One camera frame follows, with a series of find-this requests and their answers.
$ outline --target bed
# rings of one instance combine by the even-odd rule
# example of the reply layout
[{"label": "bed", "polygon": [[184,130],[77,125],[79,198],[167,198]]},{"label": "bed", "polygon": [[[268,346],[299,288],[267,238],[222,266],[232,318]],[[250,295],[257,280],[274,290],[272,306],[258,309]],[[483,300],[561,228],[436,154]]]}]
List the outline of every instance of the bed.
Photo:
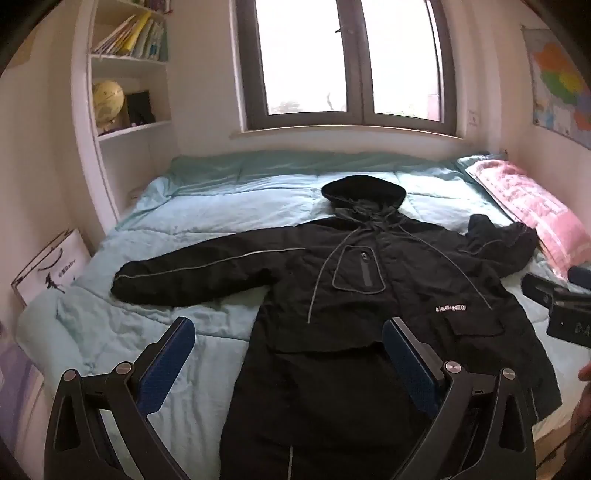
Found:
[{"label": "bed", "polygon": [[[189,477],[215,479],[220,434],[265,289],[186,308],[138,306],[110,295],[117,270],[130,260],[216,236],[329,216],[321,187],[356,173],[402,185],[407,197],[401,211],[410,217],[459,232],[467,230],[473,213],[486,214],[498,225],[511,223],[484,189],[469,180],[463,164],[393,154],[294,151],[176,158],[102,242],[85,273],[65,293],[48,291],[24,312],[18,342],[52,393],[65,370],[76,368],[82,375],[111,371],[119,362],[133,361],[176,317],[190,318],[197,330],[195,348],[162,409],[149,418]],[[583,388],[577,372],[590,356],[585,348],[546,335],[547,310],[521,294],[526,271],[559,280],[539,252],[523,272],[503,280],[546,348],[563,396],[563,406],[534,427],[539,439],[570,420]],[[141,478],[112,418],[105,420],[126,471]]]}]

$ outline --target zippered chest pocket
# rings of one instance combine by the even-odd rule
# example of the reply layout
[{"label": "zippered chest pocket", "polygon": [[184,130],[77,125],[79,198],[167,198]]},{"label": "zippered chest pocket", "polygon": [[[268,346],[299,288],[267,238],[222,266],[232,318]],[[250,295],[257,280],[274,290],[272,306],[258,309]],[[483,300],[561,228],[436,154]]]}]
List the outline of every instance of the zippered chest pocket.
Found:
[{"label": "zippered chest pocket", "polygon": [[374,249],[361,245],[346,245],[340,253],[332,286],[337,290],[366,295],[384,291],[386,284]]}]

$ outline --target globe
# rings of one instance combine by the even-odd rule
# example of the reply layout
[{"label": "globe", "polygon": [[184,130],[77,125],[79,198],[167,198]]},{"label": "globe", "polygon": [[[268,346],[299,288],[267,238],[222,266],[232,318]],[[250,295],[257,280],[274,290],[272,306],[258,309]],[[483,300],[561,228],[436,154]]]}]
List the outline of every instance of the globe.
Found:
[{"label": "globe", "polygon": [[96,125],[103,128],[112,122],[123,108],[123,88],[111,80],[97,83],[92,87],[92,102],[95,107]]}]

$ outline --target window sill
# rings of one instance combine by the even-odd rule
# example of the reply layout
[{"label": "window sill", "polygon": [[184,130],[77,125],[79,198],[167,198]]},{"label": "window sill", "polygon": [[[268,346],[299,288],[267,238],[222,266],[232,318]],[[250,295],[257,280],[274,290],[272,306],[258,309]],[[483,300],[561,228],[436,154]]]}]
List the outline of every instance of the window sill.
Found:
[{"label": "window sill", "polygon": [[305,125],[303,127],[279,127],[279,128],[265,128],[262,130],[245,130],[233,132],[230,134],[230,139],[259,137],[280,134],[296,134],[300,132],[325,132],[325,131],[342,131],[342,132],[359,132],[359,133],[382,133],[382,134],[403,134],[412,135],[416,137],[438,137],[441,140],[448,140],[452,142],[464,143],[465,140],[460,137],[452,135],[438,134],[435,132],[426,132],[424,130],[412,130],[408,128],[399,127],[377,127],[374,125]]}]

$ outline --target window frame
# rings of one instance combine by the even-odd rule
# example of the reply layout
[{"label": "window frame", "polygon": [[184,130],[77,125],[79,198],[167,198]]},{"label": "window frame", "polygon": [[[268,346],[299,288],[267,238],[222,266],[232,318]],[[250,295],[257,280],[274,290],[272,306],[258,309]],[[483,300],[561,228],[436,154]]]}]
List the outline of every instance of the window frame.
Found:
[{"label": "window frame", "polygon": [[256,0],[236,0],[238,48],[247,128],[262,130],[310,125],[370,125],[456,135],[456,79],[452,42],[442,0],[424,0],[429,11],[437,53],[441,121],[374,112],[371,58],[361,0],[335,1],[343,41],[348,111],[271,115],[267,111]]}]

